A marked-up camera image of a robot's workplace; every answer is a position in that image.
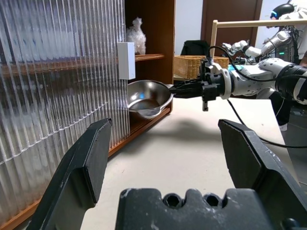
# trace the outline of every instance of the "frosted glass partition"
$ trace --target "frosted glass partition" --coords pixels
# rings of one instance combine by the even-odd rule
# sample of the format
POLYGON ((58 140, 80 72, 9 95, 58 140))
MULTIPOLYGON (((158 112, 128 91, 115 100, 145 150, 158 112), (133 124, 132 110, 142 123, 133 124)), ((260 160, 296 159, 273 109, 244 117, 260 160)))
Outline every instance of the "frosted glass partition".
POLYGON ((87 127, 130 132, 124 0, 0 0, 0 225, 44 193, 87 127))

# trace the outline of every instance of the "metal bowl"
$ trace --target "metal bowl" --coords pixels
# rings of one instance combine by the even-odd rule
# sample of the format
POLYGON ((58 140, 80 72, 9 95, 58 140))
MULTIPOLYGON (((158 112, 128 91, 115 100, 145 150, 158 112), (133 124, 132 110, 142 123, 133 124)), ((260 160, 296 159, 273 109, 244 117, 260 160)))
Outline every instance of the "metal bowl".
POLYGON ((165 85, 154 80, 139 80, 128 85, 128 108, 134 115, 151 119, 159 116, 172 101, 173 94, 165 85))

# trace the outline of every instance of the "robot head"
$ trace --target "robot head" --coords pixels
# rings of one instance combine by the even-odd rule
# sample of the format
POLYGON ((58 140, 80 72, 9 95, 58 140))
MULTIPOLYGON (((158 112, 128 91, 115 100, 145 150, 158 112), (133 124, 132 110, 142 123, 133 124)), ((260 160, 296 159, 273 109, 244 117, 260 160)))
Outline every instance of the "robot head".
POLYGON ((274 10, 272 10, 271 12, 271 16, 270 18, 276 18, 276 19, 279 19, 280 16, 284 15, 284 14, 287 14, 287 13, 292 13, 294 12, 294 6, 292 4, 282 4, 278 7, 276 7, 274 10))

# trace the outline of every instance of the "white robotic arm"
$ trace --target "white robotic arm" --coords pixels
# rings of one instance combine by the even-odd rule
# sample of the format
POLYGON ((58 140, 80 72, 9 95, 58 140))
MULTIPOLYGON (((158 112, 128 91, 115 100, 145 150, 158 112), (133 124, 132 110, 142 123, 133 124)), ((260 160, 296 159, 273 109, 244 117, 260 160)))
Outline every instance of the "white robotic arm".
POLYGON ((267 55, 275 48, 285 45, 291 41, 291 33, 286 30, 279 31, 274 37, 272 37, 262 49, 258 49, 250 46, 246 41, 242 40, 240 42, 234 43, 232 46, 227 43, 223 43, 223 48, 225 48, 228 53, 233 56, 238 51, 242 51, 247 57, 259 58, 267 55))
POLYGON ((221 94, 223 99, 228 99, 231 95, 253 96, 263 89, 272 88, 284 98, 307 104, 306 67, 278 58, 269 58, 257 65, 245 65, 241 68, 240 72, 235 69, 226 70, 213 63, 212 72, 222 74, 224 79, 224 92, 221 94))
POLYGON ((263 89, 272 88, 283 98, 307 104, 307 67, 302 67, 278 58, 269 58, 257 65, 223 69, 209 60, 201 62, 200 75, 195 80, 175 84, 170 91, 178 98, 202 97, 203 110, 207 102, 220 96, 252 96, 263 89))

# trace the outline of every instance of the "door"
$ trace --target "door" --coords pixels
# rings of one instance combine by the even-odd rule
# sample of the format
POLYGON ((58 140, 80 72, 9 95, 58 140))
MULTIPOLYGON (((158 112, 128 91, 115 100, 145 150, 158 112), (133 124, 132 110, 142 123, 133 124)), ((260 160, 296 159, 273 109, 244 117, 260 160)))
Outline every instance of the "door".
MULTIPOLYGON (((259 20, 262 0, 204 0, 201 25, 201 39, 210 44, 213 20, 219 22, 259 20)), ((216 45, 233 44, 241 40, 250 40, 254 46, 257 27, 220 28, 217 30, 216 45)))

